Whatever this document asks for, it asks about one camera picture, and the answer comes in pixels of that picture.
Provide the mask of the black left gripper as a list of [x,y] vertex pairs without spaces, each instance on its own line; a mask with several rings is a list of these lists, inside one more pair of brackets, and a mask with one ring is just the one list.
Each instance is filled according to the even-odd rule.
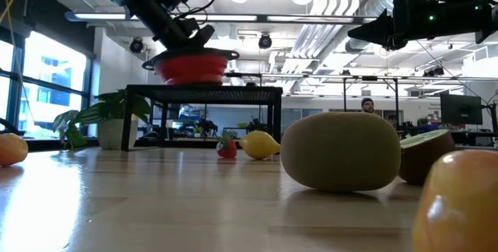
[[187,48],[203,48],[215,33],[213,26],[206,25],[189,38],[168,12],[153,0],[135,0],[133,14],[168,51],[176,51],[186,45]]

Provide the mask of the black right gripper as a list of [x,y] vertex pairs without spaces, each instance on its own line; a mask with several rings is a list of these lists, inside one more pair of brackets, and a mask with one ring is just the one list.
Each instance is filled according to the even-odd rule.
[[483,0],[416,4],[395,0],[393,18],[385,9],[374,21],[348,31],[349,38],[402,49],[410,40],[474,33],[475,42],[487,38],[487,3]]

